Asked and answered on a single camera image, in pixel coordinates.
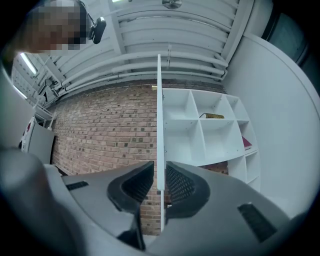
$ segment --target cubby shelf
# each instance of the cubby shelf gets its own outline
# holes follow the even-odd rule
[[[171,88],[162,94],[164,162],[204,166],[228,161],[230,176],[260,190],[258,144],[238,97]],[[203,113],[224,119],[200,117]],[[245,150],[242,136],[252,144],[250,149]]]

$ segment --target person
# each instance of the person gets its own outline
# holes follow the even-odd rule
[[[2,52],[2,63],[11,74],[19,53],[49,53],[64,45],[74,49],[87,42],[91,28],[85,5],[80,0],[43,0],[25,20]]]

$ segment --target black headset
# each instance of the black headset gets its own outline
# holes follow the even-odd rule
[[[93,25],[90,28],[88,38],[89,40],[92,40],[94,44],[99,44],[102,38],[102,35],[105,31],[105,28],[107,26],[107,23],[103,17],[100,17],[94,22],[94,19],[90,16],[88,13],[85,4],[81,0],[76,0],[83,8],[85,9],[86,13],[88,14],[88,17],[92,21]]]

